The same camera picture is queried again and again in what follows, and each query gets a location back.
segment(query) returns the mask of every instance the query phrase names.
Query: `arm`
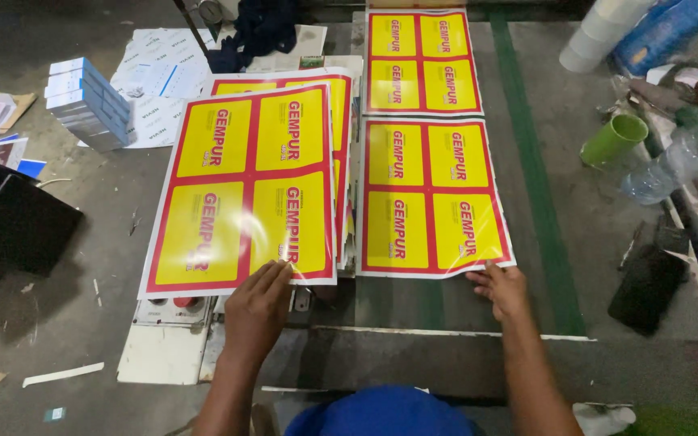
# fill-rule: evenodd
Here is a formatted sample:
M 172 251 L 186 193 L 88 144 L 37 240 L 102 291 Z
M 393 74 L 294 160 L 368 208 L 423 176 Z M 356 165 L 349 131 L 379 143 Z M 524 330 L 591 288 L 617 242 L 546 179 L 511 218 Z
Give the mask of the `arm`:
M 225 303 L 225 347 L 193 428 L 195 436 L 246 436 L 257 372 L 287 320 L 292 266 L 270 261 Z
M 485 272 L 469 272 L 475 292 L 494 304 L 502 325 L 505 374 L 514 425 L 522 436 L 582 436 L 572 408 L 556 387 L 545 347 L 532 318 L 527 280 L 518 268 L 487 262 Z

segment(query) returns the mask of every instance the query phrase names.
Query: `red border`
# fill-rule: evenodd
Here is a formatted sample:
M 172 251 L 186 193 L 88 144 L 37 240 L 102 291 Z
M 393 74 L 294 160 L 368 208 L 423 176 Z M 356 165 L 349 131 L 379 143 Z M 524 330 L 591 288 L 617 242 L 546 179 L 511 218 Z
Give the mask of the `red border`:
M 370 173 L 370 153 L 368 150 L 371 146 L 371 129 L 373 124 L 383 126 L 420 126 L 422 129 L 422 171 L 424 175 L 422 186 L 397 186 L 388 184 L 371 184 Z M 478 125 L 481 130 L 481 142 L 484 147 L 484 163 L 486 165 L 486 174 L 488 185 L 485 187 L 444 187 L 433 186 L 432 183 L 432 165 L 430 162 L 430 137 L 427 133 L 428 126 L 453 126 L 464 127 Z M 382 120 L 366 120 L 365 122 L 365 138 L 364 138 L 364 155 L 363 162 L 364 177 L 363 177 L 363 208 L 362 208 L 362 271 L 375 273 L 411 273 L 411 274 L 447 274 L 452 273 L 455 269 L 467 268 L 474 265 L 483 265 L 486 259 L 475 262 L 462 264 L 454 269 L 439 268 L 437 262 L 437 245 L 435 237 L 435 213 L 433 206 L 433 194 L 481 194 L 489 195 L 492 199 L 492 210 L 495 215 L 497 225 L 497 234 L 499 236 L 500 246 L 502 248 L 502 257 L 492 259 L 495 263 L 506 262 L 511 259 L 510 250 L 508 247 L 505 224 L 502 220 L 502 213 L 499 210 L 497 194 L 495 192 L 495 181 L 492 176 L 492 159 L 490 158 L 489 142 L 486 139 L 486 124 L 481 121 L 465 121 L 464 123 L 446 123 L 436 120 L 423 121 L 382 121 Z M 427 267 L 426 268 L 395 268 L 395 267 L 378 267 L 368 265 L 368 194 L 371 191 L 381 191 L 387 193 L 422 193 L 424 194 L 424 207 L 427 222 Z
M 197 282 L 197 283 L 174 283 L 167 285 L 159 285 L 155 283 L 155 277 L 158 273 L 158 262 L 160 260 L 160 252 L 163 249 L 164 234 L 166 232 L 166 223 L 168 222 L 168 212 L 171 204 L 171 196 L 174 192 L 174 187 L 193 185 L 193 184 L 208 184 L 208 183 L 228 183 L 228 182 L 244 182 L 244 193 L 242 194 L 242 210 L 247 213 L 252 213 L 253 210 L 253 194 L 254 194 L 254 183 L 258 180 L 270 180 L 274 178 L 293 178 L 299 177 L 307 174 L 312 174 L 317 171 L 324 172 L 325 176 L 323 178 L 324 184 L 324 202 L 325 204 L 330 204 L 330 198 L 332 191 L 330 190 L 330 167 L 331 158 L 329 147 L 323 147 L 322 161 L 312 163 L 300 168 L 289 168 L 280 170 L 270 170 L 270 171 L 257 171 L 255 168 L 257 161 L 257 131 L 259 128 L 259 116 L 254 116 L 254 114 L 260 112 L 261 100 L 269 97 L 283 96 L 289 94 L 298 94 L 302 92 L 308 92 L 314 89 L 319 89 L 322 91 L 324 100 L 327 95 L 327 86 L 324 84 L 311 84 L 305 85 L 303 88 L 299 89 L 281 89 L 281 90 L 270 90 L 266 94 L 257 94 L 252 96 L 238 95 L 234 97 L 218 97 L 215 99 L 206 99 L 199 102 L 188 103 L 185 109 L 184 120 L 189 119 L 190 112 L 193 106 L 204 105 L 204 104 L 214 104 L 222 102 L 237 102 L 242 100 L 251 100 L 252 107 L 250 113 L 253 114 L 250 117 L 249 134 L 247 135 L 247 159 L 244 165 L 244 170 L 238 173 L 230 174 L 209 174 L 209 175 L 197 175 L 188 177 L 178 177 L 177 171 L 179 170 L 179 162 L 182 153 L 182 147 L 185 142 L 185 132 L 187 131 L 187 123 L 183 121 L 182 130 L 179 135 L 179 142 L 177 144 L 177 151 L 174 155 L 174 162 L 171 166 L 171 173 L 168 175 L 168 190 L 166 192 L 166 199 L 164 201 L 164 207 L 162 209 L 160 222 L 158 223 L 158 238 L 155 243 L 155 250 L 153 251 L 153 257 L 150 264 L 150 274 L 147 278 L 147 290 L 145 293 L 157 293 L 157 292 L 172 292 L 172 291 L 192 291 L 197 289 L 226 289 L 235 288 L 240 285 L 248 276 L 250 268 L 250 258 L 251 258 L 251 233 L 249 229 L 242 229 L 241 238 L 239 242 L 239 262 L 238 262 L 238 272 L 237 278 L 235 280 L 218 281 L 218 282 Z M 330 108 L 327 104 L 323 107 L 323 144 L 326 144 L 330 140 Z M 326 223 L 325 228 L 329 229 L 327 223 L 330 223 L 331 211 L 329 208 L 325 208 L 324 222 Z M 333 235 L 332 232 L 326 234 L 326 250 L 325 250 L 325 268 L 317 272 L 308 272 L 305 274 L 296 273 L 293 275 L 294 279 L 323 279 L 333 277 Z
M 414 37 L 416 38 L 416 55 L 414 56 L 376 56 L 373 55 L 373 18 L 382 15 L 413 15 L 413 27 L 414 27 Z M 462 25 L 465 28 L 465 38 L 468 44 L 468 54 L 462 54 L 450 57 L 432 57 L 425 56 L 424 50 L 422 48 L 422 32 L 421 32 L 421 18 L 422 16 L 433 16 L 433 17 L 444 17 L 449 15 L 461 15 Z M 470 41 L 470 34 L 468 31 L 468 16 L 464 12 L 454 12 L 448 14 L 436 14 L 436 13 L 369 13 L 368 14 L 368 40 L 365 41 L 365 59 L 368 63 L 368 73 L 365 80 L 365 112 L 366 113 L 412 113 L 421 112 L 422 114 L 458 114 L 458 113 L 474 113 L 483 112 L 483 102 L 481 101 L 481 92 L 479 90 L 479 81 L 475 75 L 475 59 L 472 54 L 472 43 Z M 475 94 L 475 108 L 470 109 L 428 109 L 427 108 L 427 92 L 424 86 L 424 61 L 428 62 L 453 62 L 453 61 L 463 61 L 468 60 L 470 63 L 471 77 L 473 80 L 473 93 Z M 389 109 L 389 108 L 374 108 L 371 106 L 371 83 L 372 83 L 372 69 L 373 61 L 416 61 L 416 73 L 418 74 L 419 82 L 419 106 L 416 108 L 407 109 Z
M 306 82 L 306 81 L 318 81 L 326 79 L 339 79 L 344 80 L 344 116 L 343 135 L 341 136 L 341 151 L 333 152 L 333 159 L 338 160 L 341 168 L 338 172 L 338 180 L 335 181 L 336 186 L 339 187 L 338 192 L 342 193 L 342 189 L 346 189 L 347 183 L 347 160 L 349 159 L 349 124 L 351 118 L 351 88 L 352 82 L 351 78 L 341 74 L 321 74 L 318 76 L 310 76 L 304 78 L 228 78 L 228 79 L 215 79 L 212 84 L 212 95 L 217 92 L 220 84 L 223 83 L 275 83 L 277 88 L 284 88 L 287 82 Z M 343 236 L 344 236 L 344 217 L 345 213 L 341 213 L 346 207 L 346 202 L 344 200 L 345 195 L 340 195 L 336 198 L 336 239 L 339 240 L 336 243 L 336 260 L 341 261 L 341 255 L 344 251 L 343 246 Z

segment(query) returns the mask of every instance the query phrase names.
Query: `water bottle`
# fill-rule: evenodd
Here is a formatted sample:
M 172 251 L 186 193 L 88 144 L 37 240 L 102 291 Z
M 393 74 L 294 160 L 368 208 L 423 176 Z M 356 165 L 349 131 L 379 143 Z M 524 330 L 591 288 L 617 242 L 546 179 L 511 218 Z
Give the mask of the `water bottle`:
M 664 153 L 629 173 L 621 183 L 621 190 L 638 203 L 659 203 L 698 177 L 698 125 L 678 128 L 672 139 Z

